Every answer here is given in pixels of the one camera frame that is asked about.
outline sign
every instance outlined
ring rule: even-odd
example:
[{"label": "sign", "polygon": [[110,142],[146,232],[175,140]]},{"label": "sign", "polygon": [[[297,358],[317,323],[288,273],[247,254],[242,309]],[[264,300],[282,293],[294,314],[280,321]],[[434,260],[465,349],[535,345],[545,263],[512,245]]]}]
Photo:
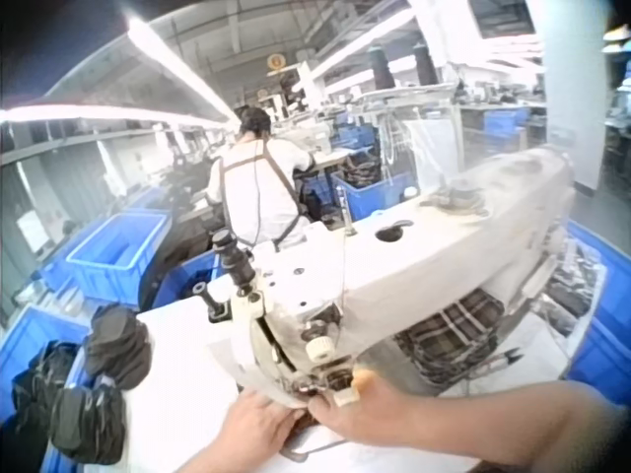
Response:
[{"label": "sign", "polygon": [[271,54],[267,58],[267,66],[272,71],[279,71],[286,65],[287,65],[287,59],[285,59],[285,56],[283,56],[282,54],[278,54],[278,53]]}]

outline factory floor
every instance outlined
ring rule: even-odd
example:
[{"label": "factory floor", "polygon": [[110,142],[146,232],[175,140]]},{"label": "factory floor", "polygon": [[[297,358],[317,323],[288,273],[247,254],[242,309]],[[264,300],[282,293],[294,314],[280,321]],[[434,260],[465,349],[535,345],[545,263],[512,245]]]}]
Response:
[{"label": "factory floor", "polygon": [[594,195],[578,191],[572,220],[631,256],[631,185],[604,166]]}]

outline white shirt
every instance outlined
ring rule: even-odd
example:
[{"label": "white shirt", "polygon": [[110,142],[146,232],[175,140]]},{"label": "white shirt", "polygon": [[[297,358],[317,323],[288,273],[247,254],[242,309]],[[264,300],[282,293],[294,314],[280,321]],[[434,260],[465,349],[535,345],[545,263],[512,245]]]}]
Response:
[{"label": "white shirt", "polygon": [[[267,150],[294,188],[294,169],[307,170],[311,156],[294,143],[271,138]],[[224,157],[224,169],[263,153],[263,141],[238,143]],[[218,161],[210,173],[207,193],[214,202],[222,201]],[[256,160],[225,171],[226,200],[233,232],[253,243],[278,238],[298,215],[296,203],[267,160]],[[301,217],[283,240],[287,246],[302,239],[309,221]]]}]

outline worker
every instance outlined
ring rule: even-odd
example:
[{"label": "worker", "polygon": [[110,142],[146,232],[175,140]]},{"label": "worker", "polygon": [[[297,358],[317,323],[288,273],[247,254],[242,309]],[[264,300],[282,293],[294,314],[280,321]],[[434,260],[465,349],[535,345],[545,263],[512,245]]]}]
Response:
[{"label": "worker", "polygon": [[309,220],[302,215],[293,172],[308,170],[313,159],[294,143],[272,138],[264,110],[250,107],[241,119],[241,138],[213,167],[208,196],[223,202],[226,224],[241,243],[295,244]]},{"label": "worker", "polygon": [[[604,466],[614,454],[628,461],[631,437],[621,431],[626,413],[586,385],[555,381],[448,399],[404,394],[373,372],[358,372],[354,383],[360,401],[337,407],[328,395],[316,396],[309,411],[355,442],[480,458],[519,471],[631,471],[628,462],[620,470]],[[245,391],[221,433],[180,473],[254,471],[280,450],[303,415]]]}]

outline apron strap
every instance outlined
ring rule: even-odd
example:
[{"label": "apron strap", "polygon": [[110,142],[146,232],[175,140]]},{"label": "apron strap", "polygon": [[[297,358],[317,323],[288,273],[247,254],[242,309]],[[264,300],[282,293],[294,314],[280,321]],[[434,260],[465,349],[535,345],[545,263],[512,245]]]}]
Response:
[{"label": "apron strap", "polygon": [[[278,236],[277,238],[274,238],[272,240],[272,242],[274,243],[274,246],[276,246],[276,250],[278,250],[278,245],[293,231],[293,229],[298,225],[298,222],[300,221],[300,218],[302,216],[302,208],[300,206],[300,200],[298,198],[298,194],[296,193],[296,191],[294,190],[294,188],[292,187],[291,183],[289,182],[289,179],[287,179],[287,176],[284,174],[284,172],[280,169],[280,167],[278,166],[278,163],[276,163],[276,160],[274,160],[272,158],[272,156],[269,153],[269,150],[267,149],[267,140],[263,141],[263,152],[260,155],[256,155],[253,158],[249,158],[247,160],[243,160],[240,161],[238,163],[234,163],[232,165],[229,165],[227,167],[224,166],[224,159],[223,157],[220,160],[219,163],[219,183],[220,183],[220,187],[221,187],[221,197],[222,197],[222,202],[224,205],[224,217],[226,219],[226,225],[228,227],[228,229],[233,232],[233,234],[235,233],[233,231],[233,226],[232,226],[232,221],[230,219],[230,211],[228,210],[228,201],[226,199],[226,172],[230,169],[234,169],[234,168],[238,168],[240,166],[244,166],[250,163],[253,163],[254,166],[256,166],[256,162],[258,160],[266,160],[269,163],[269,166],[271,167],[271,169],[274,171],[274,173],[278,176],[278,178],[280,179],[281,183],[283,184],[283,186],[285,187],[285,190],[287,190],[287,193],[289,194],[289,196],[292,198],[292,200],[294,201],[294,203],[296,204],[296,210],[298,211],[296,217],[294,218],[294,220],[292,220],[292,222],[287,226],[287,228],[283,231],[283,233]],[[241,243],[244,243],[248,246],[254,246],[254,243],[247,241],[246,239],[240,238],[237,236],[237,240],[240,241]]]}]

